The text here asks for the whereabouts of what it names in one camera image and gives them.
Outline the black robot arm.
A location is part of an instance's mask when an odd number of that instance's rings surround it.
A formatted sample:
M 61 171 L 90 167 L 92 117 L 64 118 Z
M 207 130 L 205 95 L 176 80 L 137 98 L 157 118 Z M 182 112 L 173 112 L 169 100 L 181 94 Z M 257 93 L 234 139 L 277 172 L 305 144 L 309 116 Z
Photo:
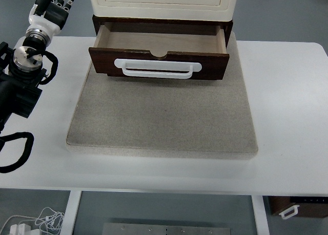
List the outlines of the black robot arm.
M 56 75 L 57 57 L 46 50 L 63 29 L 74 0 L 36 0 L 22 46 L 1 43 L 1 129 L 12 114 L 28 118 Z

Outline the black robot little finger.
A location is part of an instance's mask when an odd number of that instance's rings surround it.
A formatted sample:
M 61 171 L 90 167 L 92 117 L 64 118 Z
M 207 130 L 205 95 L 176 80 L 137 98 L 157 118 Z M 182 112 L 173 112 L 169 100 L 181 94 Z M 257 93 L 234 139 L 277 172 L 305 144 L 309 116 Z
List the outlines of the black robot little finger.
M 69 12 L 69 10 L 71 9 L 72 5 L 73 5 L 74 0 L 68 0 L 64 6 L 64 10 L 66 12 Z

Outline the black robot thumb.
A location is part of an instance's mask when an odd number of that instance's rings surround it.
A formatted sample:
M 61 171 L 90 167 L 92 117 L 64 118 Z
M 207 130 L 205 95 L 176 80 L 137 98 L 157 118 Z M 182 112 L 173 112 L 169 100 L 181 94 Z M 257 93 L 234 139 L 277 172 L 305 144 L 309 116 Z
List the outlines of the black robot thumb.
M 34 10 L 34 15 L 41 16 L 46 11 L 48 5 L 51 3 L 51 0 L 36 0 L 36 8 Z

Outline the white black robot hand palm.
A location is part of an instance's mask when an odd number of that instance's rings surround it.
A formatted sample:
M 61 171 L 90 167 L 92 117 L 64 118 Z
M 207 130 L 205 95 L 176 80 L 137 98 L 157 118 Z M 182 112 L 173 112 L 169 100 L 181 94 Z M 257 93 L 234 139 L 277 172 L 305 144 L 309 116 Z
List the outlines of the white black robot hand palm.
M 60 3 L 50 3 L 50 7 L 41 16 L 35 14 L 38 4 L 34 3 L 29 13 L 29 24 L 25 37 L 34 37 L 42 42 L 51 42 L 64 27 L 68 18 L 71 2 L 64 7 Z

